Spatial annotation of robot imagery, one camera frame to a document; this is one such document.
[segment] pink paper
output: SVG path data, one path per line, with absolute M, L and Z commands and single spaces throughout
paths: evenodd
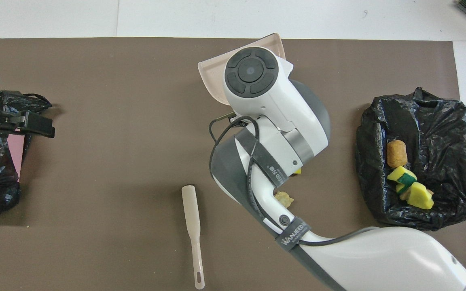
M 21 177 L 21 161 L 23 160 L 23 147 L 24 136 L 22 135 L 9 135 L 8 136 L 8 149 L 12 157 L 13 166 L 17 171 L 17 176 Z

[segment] black cable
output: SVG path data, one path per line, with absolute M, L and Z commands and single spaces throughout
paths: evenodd
M 211 128 L 213 127 L 213 123 L 217 122 L 218 120 L 217 119 L 214 119 L 210 122 L 210 125 L 208 127 L 208 131 L 210 132 L 210 135 L 211 135 L 211 138 L 213 138 L 213 142 L 217 142 L 217 139 L 215 138 L 215 136 L 213 135 L 213 131 L 211 130 Z
M 334 238 L 334 239 L 330 239 L 330 240 L 326 240 L 326 241 L 305 241 L 305 240 L 300 240 L 299 241 L 299 244 L 300 245 L 308 245 L 310 247 L 320 247 L 320 246 L 323 246 L 323 245 L 331 245 L 333 243 L 338 243 L 340 241 L 343 241 L 343 240 L 347 240 L 353 236 L 356 236 L 358 234 L 362 234 L 363 232 L 369 232 L 370 230 L 377 230 L 379 229 L 380 227 L 376 227 L 376 226 L 370 226 L 370 227 L 365 227 L 361 230 L 356 230 L 354 232 L 350 232 L 349 234 L 345 234 L 344 236 L 339 236 L 338 238 Z
M 247 175 L 247 186 L 248 186 L 248 199 L 249 199 L 249 202 L 251 203 L 251 207 L 253 208 L 253 210 L 259 215 L 259 217 L 261 219 L 264 219 L 266 218 L 264 216 L 264 214 L 262 214 L 259 206 L 258 206 L 258 203 L 254 197 L 254 193 L 253 193 L 253 189 L 251 187 L 251 173 L 252 173 L 252 170 L 253 170 L 253 164 L 254 164 L 254 158 L 253 158 L 253 152 L 256 148 L 256 145 L 258 143 L 258 140 L 260 138 L 260 130 L 259 130 L 259 127 L 258 127 L 258 123 L 256 122 L 256 120 L 254 120 L 253 118 L 249 117 L 249 116 L 241 116 L 237 119 L 235 119 L 233 122 L 231 122 L 227 127 L 226 129 L 224 129 L 224 131 L 222 131 L 222 134 L 217 138 L 217 140 L 215 140 L 215 137 L 213 136 L 213 133 L 211 132 L 211 127 L 213 125 L 213 123 L 215 123 L 217 120 L 213 120 L 211 123 L 210 123 L 210 126 L 209 126 L 209 130 L 210 130 L 210 134 L 212 136 L 212 138 L 215 140 L 215 145 L 213 146 L 213 149 L 211 150 L 211 155 L 210 155 L 210 174 L 213 175 L 211 173 L 211 161 L 212 161 L 212 158 L 213 158 L 213 154 L 215 153 L 215 149 L 216 147 L 218 146 L 218 144 L 220 143 L 220 141 L 222 140 L 222 138 L 224 138 L 224 136 L 227 134 L 227 132 L 232 129 L 233 127 L 236 127 L 237 125 L 241 124 L 241 122 L 243 120 L 248 120 L 248 121 L 251 121 L 251 123 L 253 123 L 253 127 L 255 129 L 255 138 L 256 138 L 256 142 L 253 146 L 253 151 L 251 151 L 251 153 L 248 153 L 249 154 L 249 165 L 248 165 L 248 175 Z

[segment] yellow sponge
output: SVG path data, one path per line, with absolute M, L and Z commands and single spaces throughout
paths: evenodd
M 404 184 L 407 188 L 416 182 L 416 175 L 408 169 L 400 166 L 388 175 L 388 179 Z
M 411 193 L 407 199 L 407 204 L 422 209 L 431 209 L 434 205 L 432 192 L 427 190 L 424 185 L 415 182 L 411 185 Z

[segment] brown mat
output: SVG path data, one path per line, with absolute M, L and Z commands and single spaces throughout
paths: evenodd
M 0 290 L 194 290 L 186 184 L 197 188 L 206 289 L 326 290 L 209 176 L 208 123 L 230 109 L 209 96 L 197 63 L 251 41 L 0 39 L 0 89 L 46 96 L 57 128 L 32 143 L 22 200 L 0 215 Z M 459 98 L 452 44 L 284 46 L 292 78 L 322 98 L 333 125 L 331 145 L 283 186 L 291 211 L 322 236 L 376 225 L 354 169 L 362 111 L 418 86 Z M 466 221 L 430 234 L 466 267 Z

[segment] black clamp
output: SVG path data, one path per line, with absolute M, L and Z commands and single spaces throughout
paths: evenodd
M 13 135 L 41 135 L 48 138 L 55 137 L 53 121 L 31 111 L 19 111 L 7 114 L 4 122 L 0 123 L 0 136 Z
M 300 239 L 311 229 L 311 227 L 300 219 L 294 217 L 294 220 L 290 223 L 287 228 L 275 239 L 278 245 L 285 251 L 290 250 L 299 243 Z

